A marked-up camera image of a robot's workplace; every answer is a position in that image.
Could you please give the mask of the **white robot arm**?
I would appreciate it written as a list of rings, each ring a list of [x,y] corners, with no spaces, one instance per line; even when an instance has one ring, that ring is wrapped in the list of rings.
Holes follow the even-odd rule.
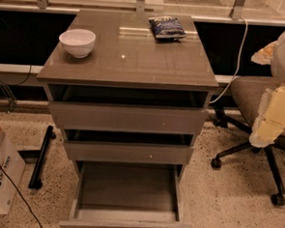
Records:
[[[277,41],[269,43],[251,56],[251,61],[270,65],[271,74],[281,82],[275,90],[267,89],[259,104],[249,142],[260,148],[272,144],[285,129],[285,31]]]

